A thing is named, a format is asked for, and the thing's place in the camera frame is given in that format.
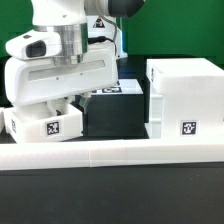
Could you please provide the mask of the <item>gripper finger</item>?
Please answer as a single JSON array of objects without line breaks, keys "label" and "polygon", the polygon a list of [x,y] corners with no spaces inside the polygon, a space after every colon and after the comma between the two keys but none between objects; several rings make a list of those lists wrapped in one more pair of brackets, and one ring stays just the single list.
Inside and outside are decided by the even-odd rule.
[{"label": "gripper finger", "polygon": [[79,106],[83,109],[84,114],[87,113],[87,106],[89,104],[90,99],[91,99],[90,92],[85,92],[80,95]]},{"label": "gripper finger", "polygon": [[49,109],[53,117],[62,115],[62,106],[63,104],[59,100],[53,100],[47,102],[47,108]]}]

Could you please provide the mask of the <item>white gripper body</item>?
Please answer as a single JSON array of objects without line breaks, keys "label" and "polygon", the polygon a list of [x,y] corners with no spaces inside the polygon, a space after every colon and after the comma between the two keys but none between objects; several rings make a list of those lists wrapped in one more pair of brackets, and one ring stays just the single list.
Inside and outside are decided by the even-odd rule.
[{"label": "white gripper body", "polygon": [[115,46],[91,44],[83,60],[70,65],[55,62],[62,50],[58,34],[31,30],[5,45],[10,58],[4,70],[7,99],[25,106],[91,92],[118,80]]}]

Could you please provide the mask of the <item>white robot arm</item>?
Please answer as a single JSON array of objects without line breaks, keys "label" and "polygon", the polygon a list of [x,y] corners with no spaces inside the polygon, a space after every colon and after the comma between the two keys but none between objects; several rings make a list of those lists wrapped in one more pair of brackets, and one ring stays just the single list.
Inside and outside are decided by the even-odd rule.
[{"label": "white robot arm", "polygon": [[31,0],[34,28],[6,43],[7,99],[15,107],[71,100],[118,80],[116,45],[88,37],[89,16],[131,17],[145,0]]}]

